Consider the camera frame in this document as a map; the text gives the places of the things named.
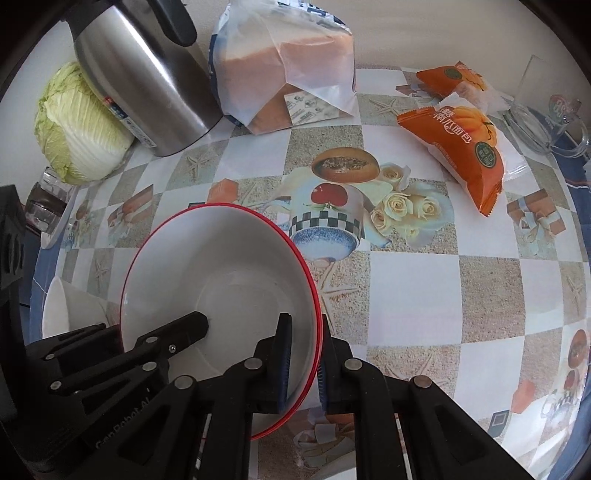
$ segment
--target checkered tablecloth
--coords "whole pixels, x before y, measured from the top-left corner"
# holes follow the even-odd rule
[[[73,215],[86,202],[79,219],[85,229],[73,248],[60,251],[56,274],[100,297],[116,323],[125,274],[144,239],[189,204],[205,202],[212,184],[234,180],[238,203],[260,208],[287,174],[309,166],[329,148],[363,148],[380,164],[407,166],[410,184],[428,183],[449,199],[453,221],[418,250],[393,234],[385,248],[362,239],[347,258],[311,266],[334,335],[390,376],[432,377],[533,476],[543,478],[578,409],[574,402],[566,415],[553,417],[549,395],[564,375],[573,336],[590,327],[591,277],[579,218],[554,157],[529,150],[502,120],[495,123],[526,156],[531,172],[507,185],[484,218],[427,150],[397,125],[398,113],[423,101],[396,89],[413,83],[418,82],[412,71],[362,69],[357,71],[358,114],[352,118],[258,137],[222,119],[170,157],[156,158],[136,147],[107,179],[80,190]],[[143,219],[130,224],[126,235],[113,236],[109,222],[116,210],[150,185],[153,198]],[[540,188],[557,206],[566,230],[547,238],[533,255],[506,204]],[[270,215],[278,223],[289,220]],[[581,391],[586,366],[584,361],[579,368]],[[516,413],[512,405],[531,388],[532,402]],[[303,408],[316,404],[313,388]],[[296,443],[294,431],[286,429],[259,440],[250,476],[309,478],[319,467],[301,460]]]

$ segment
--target plastic bread bag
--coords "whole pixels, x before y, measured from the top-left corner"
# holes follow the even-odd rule
[[[223,113],[256,134],[355,112],[353,35],[314,5],[233,0],[209,68]]]
[[[461,61],[454,66],[438,67],[417,72],[417,77],[442,97],[456,92],[485,115],[503,112],[509,104],[479,73]]]
[[[504,162],[525,161],[503,132],[457,93],[437,108],[399,115],[398,124],[427,146],[485,216],[490,215],[502,190]]]

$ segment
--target white tile square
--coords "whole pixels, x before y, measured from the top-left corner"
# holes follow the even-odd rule
[[[473,419],[511,408],[524,340],[513,337],[462,345],[453,399]]]
[[[107,300],[114,303],[121,302],[123,293],[123,284],[125,277],[135,258],[139,248],[115,248],[113,252],[113,266],[111,267],[111,279],[109,280],[109,290]]]
[[[363,125],[361,128],[364,149],[380,165],[394,163],[408,166],[414,179],[444,180],[441,164],[411,132],[402,127],[382,125]]]
[[[401,70],[357,69],[355,83],[358,93],[373,95],[406,96],[396,90],[398,85],[408,82]]]
[[[154,195],[166,190],[166,185],[177,167],[183,152],[176,153],[169,157],[155,158],[146,166],[142,176],[135,187],[134,195],[144,188],[154,185]]]
[[[368,346],[367,345],[351,345],[351,352],[355,358],[367,360]]]
[[[562,172],[560,170],[557,170],[556,168],[554,169],[554,171],[556,172],[556,176],[558,177],[558,182],[560,183],[560,186],[562,187],[562,190],[564,192],[564,196],[566,197],[566,202],[569,204],[569,208],[573,212],[576,212],[577,207],[575,207],[575,205],[574,205],[573,197],[570,194],[569,186],[566,183],[566,181],[564,180],[564,176],[562,175]]]
[[[289,130],[231,138],[213,181],[283,175]]]
[[[114,247],[114,245],[109,245],[109,223],[107,220],[109,215],[117,210],[117,208],[119,208],[121,205],[123,205],[123,203],[116,203],[115,205],[107,207],[105,210],[103,219],[100,221],[99,230],[96,233],[95,248]]]
[[[460,255],[519,258],[505,193],[499,194],[490,216],[485,217],[459,183],[448,181],[447,192],[453,205]]]
[[[154,153],[144,144],[138,143],[134,148],[134,152],[131,154],[131,158],[125,166],[125,170],[139,167],[140,165],[148,163],[153,158]]]
[[[523,413],[512,413],[505,431],[502,447],[517,458],[537,448],[542,438],[546,419],[541,417],[546,397],[533,401]]]
[[[562,217],[566,230],[560,232],[554,237],[554,246],[556,248],[556,256],[558,260],[570,262],[582,262],[581,247],[579,245],[579,237],[577,231],[574,229],[573,214],[570,210],[562,207],[556,207],[558,213]]]
[[[583,264],[583,273],[585,275],[585,286],[587,289],[587,318],[591,316],[591,272],[589,270],[589,263],[585,262]]]
[[[355,104],[353,106],[353,114],[340,116],[338,118],[330,118],[328,120],[322,120],[320,122],[312,122],[310,124],[296,125],[292,128],[312,128],[312,127],[334,127],[341,125],[361,125],[361,114],[359,113],[359,102],[355,97]]]
[[[545,332],[564,324],[560,265],[553,260],[522,258],[525,334]]]
[[[370,259],[368,345],[462,342],[457,255],[371,252]]]
[[[205,202],[212,184],[201,183],[183,189],[169,190],[162,194],[158,209],[152,221],[152,231],[172,217],[175,213],[188,208],[189,203]]]
[[[113,195],[113,191],[115,190],[115,187],[119,183],[120,179],[121,173],[106,179],[100,184],[100,187],[96,192],[95,199],[92,203],[93,210],[105,208],[109,204],[109,199],[111,198],[111,195]]]
[[[57,262],[56,262],[56,273],[55,277],[61,278],[61,273],[64,271],[64,264],[66,263],[66,250],[60,248],[60,252],[57,254]]]
[[[534,174],[531,172],[531,169],[528,166],[527,171],[524,174],[520,175],[516,179],[504,182],[503,189],[506,192],[515,193],[525,197],[530,193],[537,192],[540,187],[534,177]]]

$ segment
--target glass cup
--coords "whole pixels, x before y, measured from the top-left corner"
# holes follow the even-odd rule
[[[552,65],[532,55],[519,84],[515,102],[504,117],[517,136],[533,151],[556,153],[567,158],[582,155],[589,145],[589,134],[577,116],[581,102],[568,78]],[[557,146],[568,127],[581,130],[581,142],[572,149]]]

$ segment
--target orange snack package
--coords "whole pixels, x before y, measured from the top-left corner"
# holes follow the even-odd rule
[[[417,77],[443,97],[456,92],[485,114],[509,109],[501,94],[482,75],[461,61],[454,66],[422,70],[417,72]]]
[[[427,146],[472,197],[480,213],[489,216],[505,172],[496,148],[499,132],[465,100],[454,95],[442,103],[447,105],[440,105],[439,110],[430,106],[403,113],[398,124]]]

